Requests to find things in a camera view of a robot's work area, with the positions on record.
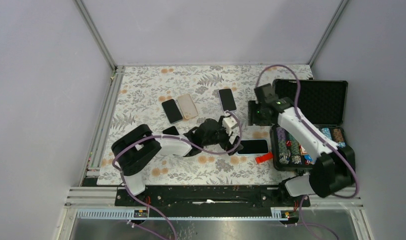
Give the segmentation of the large black smartphone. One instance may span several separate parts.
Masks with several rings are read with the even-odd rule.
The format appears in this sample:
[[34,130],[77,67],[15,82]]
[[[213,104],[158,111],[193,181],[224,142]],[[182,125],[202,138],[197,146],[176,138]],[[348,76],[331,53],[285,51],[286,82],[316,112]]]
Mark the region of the large black smartphone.
[[178,129],[174,125],[164,129],[162,131],[162,133],[164,135],[173,135],[173,136],[179,136],[180,135],[179,132],[178,132]]

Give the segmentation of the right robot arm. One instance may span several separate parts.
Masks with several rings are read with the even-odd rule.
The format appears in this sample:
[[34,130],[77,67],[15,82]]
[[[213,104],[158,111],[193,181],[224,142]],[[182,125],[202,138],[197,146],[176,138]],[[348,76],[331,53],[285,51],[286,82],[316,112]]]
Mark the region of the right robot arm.
[[299,196],[317,195],[326,198],[337,196],[338,191],[355,186],[355,197],[359,192],[355,171],[355,152],[349,146],[327,138],[316,128],[298,107],[301,85],[297,85],[294,100],[279,98],[271,84],[254,89],[257,109],[251,112],[265,122],[276,124],[290,133],[310,155],[314,165],[309,173],[290,178],[278,191],[278,201],[284,206],[292,205]]

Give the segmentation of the small black smartphone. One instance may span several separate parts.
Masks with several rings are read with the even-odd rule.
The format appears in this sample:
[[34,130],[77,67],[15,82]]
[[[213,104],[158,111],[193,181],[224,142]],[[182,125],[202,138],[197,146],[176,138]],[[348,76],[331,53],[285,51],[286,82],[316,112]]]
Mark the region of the small black smartphone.
[[175,124],[183,120],[183,115],[174,99],[162,102],[161,106],[170,124]]

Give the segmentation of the beige phone case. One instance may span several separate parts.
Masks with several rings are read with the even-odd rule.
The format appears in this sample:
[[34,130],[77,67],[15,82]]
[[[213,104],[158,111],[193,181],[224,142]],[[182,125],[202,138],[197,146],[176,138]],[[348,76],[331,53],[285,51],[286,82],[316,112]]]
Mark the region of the beige phone case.
[[189,93],[179,96],[177,102],[184,119],[192,119],[199,115],[197,107]]

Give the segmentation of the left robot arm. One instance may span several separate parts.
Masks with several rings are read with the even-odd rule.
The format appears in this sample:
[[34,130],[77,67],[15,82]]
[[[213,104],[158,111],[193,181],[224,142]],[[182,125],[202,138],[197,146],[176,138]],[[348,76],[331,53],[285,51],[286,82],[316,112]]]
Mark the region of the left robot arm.
[[234,155],[244,147],[241,144],[241,125],[232,116],[219,120],[207,118],[184,134],[175,127],[153,134],[150,127],[141,124],[111,146],[114,154],[112,165],[121,173],[122,182],[128,190],[127,199],[135,206],[146,200],[146,186],[142,170],[157,155],[193,157],[208,152],[207,146],[218,145],[221,155]]

